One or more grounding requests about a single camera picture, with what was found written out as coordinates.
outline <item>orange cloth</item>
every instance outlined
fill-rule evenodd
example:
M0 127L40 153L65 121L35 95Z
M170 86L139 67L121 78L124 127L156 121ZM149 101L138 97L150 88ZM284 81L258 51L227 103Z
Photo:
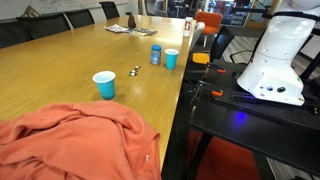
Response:
M112 101L50 105L0 122L0 179L158 180L159 137Z

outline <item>small cup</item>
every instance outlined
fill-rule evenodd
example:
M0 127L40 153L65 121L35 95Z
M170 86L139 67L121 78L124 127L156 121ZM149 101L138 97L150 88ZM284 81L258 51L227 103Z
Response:
M101 71L95 74L92 79L97 84L103 99L110 100L115 97L114 78L112 71Z
M165 53L166 53L166 68L172 70L176 67L179 51L176 49L166 49Z

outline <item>blue plastic cup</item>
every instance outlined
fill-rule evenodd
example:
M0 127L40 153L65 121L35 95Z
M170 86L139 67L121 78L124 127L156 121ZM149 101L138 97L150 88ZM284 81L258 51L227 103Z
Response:
M93 81L97 84L103 99L110 100L115 97L114 78L112 71L101 71L93 76Z
M166 49L164 52L166 53L166 68L170 70L174 69L179 51L176 49Z

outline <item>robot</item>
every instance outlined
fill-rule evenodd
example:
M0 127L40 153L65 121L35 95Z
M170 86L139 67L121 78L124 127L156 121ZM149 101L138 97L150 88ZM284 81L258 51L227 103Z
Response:
M319 0L282 0L238 85L258 99L302 106L303 82L291 62L319 16Z

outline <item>wooden table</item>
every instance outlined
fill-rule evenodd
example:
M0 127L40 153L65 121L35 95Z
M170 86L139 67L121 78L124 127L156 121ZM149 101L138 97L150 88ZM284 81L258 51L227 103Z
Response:
M164 161L192 36L183 37L184 20L135 16L137 28L157 30L152 36L113 33L104 26L127 25L128 17L0 49L0 119L9 120L45 105L101 100L92 76L116 74L113 101L141 114L161 135ZM151 45L160 44L162 63L150 63ZM165 68L164 50L180 51L174 70ZM135 66L139 74L129 77Z

